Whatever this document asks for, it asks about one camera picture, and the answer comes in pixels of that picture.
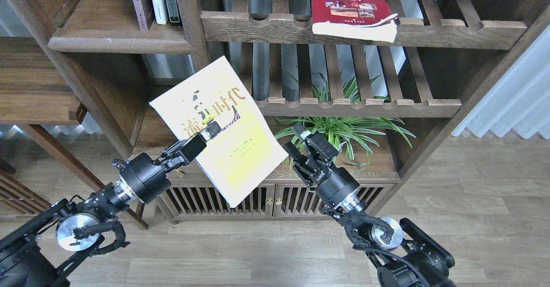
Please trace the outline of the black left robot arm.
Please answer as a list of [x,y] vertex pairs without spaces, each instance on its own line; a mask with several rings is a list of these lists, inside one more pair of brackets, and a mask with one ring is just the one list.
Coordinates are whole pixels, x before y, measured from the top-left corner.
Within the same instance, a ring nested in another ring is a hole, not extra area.
[[[157,160],[145,153],[130,161],[116,159],[118,181],[79,203],[63,199],[10,233],[1,240],[1,285],[68,287],[67,276],[86,258],[126,247],[129,242],[117,214],[135,200],[148,204],[169,189],[167,173],[190,164],[220,131],[211,120],[200,132],[163,150]],[[57,267],[38,245],[42,233],[52,226],[59,246],[73,253]]]

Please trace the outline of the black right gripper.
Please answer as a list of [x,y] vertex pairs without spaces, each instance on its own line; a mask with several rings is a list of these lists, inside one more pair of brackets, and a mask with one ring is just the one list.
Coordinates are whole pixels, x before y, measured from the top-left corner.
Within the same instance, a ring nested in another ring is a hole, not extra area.
[[310,155],[301,154],[292,142],[287,142],[284,150],[304,184],[315,186],[315,193],[326,205],[324,212],[358,214],[361,211],[361,201],[356,195],[359,183],[347,170],[337,168],[332,162],[338,156],[338,150],[323,134],[313,134],[301,124],[291,126],[291,131]]

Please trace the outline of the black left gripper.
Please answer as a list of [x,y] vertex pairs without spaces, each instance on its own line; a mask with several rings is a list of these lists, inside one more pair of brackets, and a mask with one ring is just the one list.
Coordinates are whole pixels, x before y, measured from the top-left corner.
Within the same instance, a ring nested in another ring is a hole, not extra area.
[[182,165],[189,165],[207,146],[207,142],[221,131],[216,121],[210,121],[206,128],[187,140],[182,140],[177,149],[165,149],[157,160],[142,153],[130,161],[113,160],[119,170],[119,177],[113,189],[123,203],[129,205],[139,199],[149,203],[170,187],[167,173]]

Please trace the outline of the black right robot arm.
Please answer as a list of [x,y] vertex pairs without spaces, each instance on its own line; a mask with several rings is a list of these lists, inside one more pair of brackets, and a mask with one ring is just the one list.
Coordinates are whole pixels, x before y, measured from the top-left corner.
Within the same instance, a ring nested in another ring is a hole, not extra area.
[[357,196],[359,183],[333,160],[338,150],[322,134],[295,124],[291,132],[304,144],[303,155],[292,142],[284,149],[294,170],[325,204],[322,213],[344,227],[355,250],[363,251],[377,269],[382,287],[453,287],[449,278],[455,259],[409,219],[397,222],[366,213]]

